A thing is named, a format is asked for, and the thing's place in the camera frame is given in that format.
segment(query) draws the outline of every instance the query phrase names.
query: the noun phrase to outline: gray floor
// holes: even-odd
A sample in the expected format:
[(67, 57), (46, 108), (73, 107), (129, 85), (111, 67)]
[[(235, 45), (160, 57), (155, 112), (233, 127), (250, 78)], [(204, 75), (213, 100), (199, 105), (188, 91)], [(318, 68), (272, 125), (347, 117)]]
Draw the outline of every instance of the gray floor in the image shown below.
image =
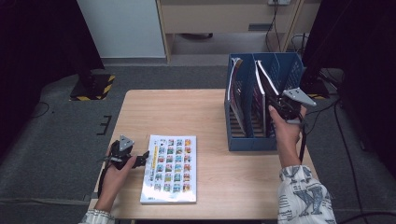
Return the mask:
[[(36, 118), (26, 124), (0, 167), (0, 223), (78, 223), (87, 210), (84, 199), (89, 199), (87, 195), (91, 195), (99, 175), (101, 163), (97, 160), (105, 154), (125, 92), (225, 88), (228, 54), (261, 51), (266, 51), (263, 34), (214, 34), (211, 39), (178, 35), (169, 64), (161, 60), (106, 63), (106, 70), (116, 79), (105, 100), (69, 101), (77, 76), (49, 84), (32, 115)], [(338, 69), (330, 72), (335, 77), (342, 74)], [(325, 108), (338, 99), (335, 89), (330, 85), (328, 89), (331, 98), (316, 100), (318, 106), (308, 108), (309, 111)], [(396, 213), (396, 180), (374, 152), (361, 150), (346, 111), (337, 105), (347, 147), (344, 145), (333, 109), (321, 112), (318, 119), (318, 113), (306, 119), (307, 129), (314, 128), (307, 146), (320, 181), (333, 196), (337, 221), (359, 215), (360, 206), (365, 213)], [(111, 116), (108, 130), (105, 135), (98, 135), (104, 130), (101, 123), (107, 122), (105, 116)], [(367, 217), (370, 224), (396, 223), (395, 220), (396, 217), (385, 215)]]

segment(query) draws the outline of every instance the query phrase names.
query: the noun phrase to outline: electrical outlet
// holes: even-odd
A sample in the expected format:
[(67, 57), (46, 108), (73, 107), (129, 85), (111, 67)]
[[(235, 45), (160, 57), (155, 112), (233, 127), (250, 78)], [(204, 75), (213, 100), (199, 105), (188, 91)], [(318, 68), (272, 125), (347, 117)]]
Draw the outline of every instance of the electrical outlet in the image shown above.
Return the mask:
[(274, 6), (275, 2), (279, 6), (287, 6), (290, 5), (290, 0), (268, 0), (268, 5)]

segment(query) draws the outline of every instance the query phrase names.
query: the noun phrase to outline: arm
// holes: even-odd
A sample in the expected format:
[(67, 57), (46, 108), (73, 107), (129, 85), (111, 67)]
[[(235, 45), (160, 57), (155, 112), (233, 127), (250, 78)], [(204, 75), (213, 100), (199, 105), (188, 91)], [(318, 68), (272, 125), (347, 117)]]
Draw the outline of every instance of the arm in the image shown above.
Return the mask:
[[(276, 127), (276, 146), (280, 164), (278, 223), (335, 223), (332, 201), (327, 189), (316, 180), (297, 155), (300, 126), (288, 124), (269, 106)], [(302, 106), (304, 117), (306, 108)]]
[(114, 217), (110, 215), (111, 207), (135, 161), (136, 157), (131, 157), (121, 170), (118, 170), (113, 165), (108, 168), (103, 182), (102, 194), (94, 209), (85, 214), (85, 217), (80, 222), (81, 224), (114, 223)]
[[(276, 127), (276, 147), (279, 153), (280, 165), (282, 168), (301, 165), (296, 148), (299, 140), (300, 126), (288, 124), (271, 105), (268, 108)], [(301, 114), (303, 117), (305, 117), (305, 113), (306, 108), (302, 106)]]

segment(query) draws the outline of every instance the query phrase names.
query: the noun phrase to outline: sleeve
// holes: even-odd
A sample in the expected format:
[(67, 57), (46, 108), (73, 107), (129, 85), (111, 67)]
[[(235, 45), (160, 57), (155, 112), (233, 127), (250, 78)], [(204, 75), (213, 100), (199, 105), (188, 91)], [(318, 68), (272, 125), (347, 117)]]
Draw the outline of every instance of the sleeve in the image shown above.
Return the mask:
[(279, 177), (278, 223), (336, 223), (329, 192), (307, 166), (283, 168)]
[(114, 224), (115, 219), (107, 212), (89, 210), (78, 224)]

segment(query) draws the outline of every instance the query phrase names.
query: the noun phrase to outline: wrist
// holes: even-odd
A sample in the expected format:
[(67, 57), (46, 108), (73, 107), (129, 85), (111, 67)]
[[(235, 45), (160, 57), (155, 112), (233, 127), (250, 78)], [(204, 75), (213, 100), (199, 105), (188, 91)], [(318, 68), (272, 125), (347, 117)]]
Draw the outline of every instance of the wrist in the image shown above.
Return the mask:
[(116, 199), (115, 195), (113, 196), (113, 195), (107, 195), (107, 194), (102, 193), (102, 195), (99, 197), (94, 209), (110, 213), (115, 199)]
[(277, 144), (277, 151), (282, 168), (301, 165), (295, 144)]

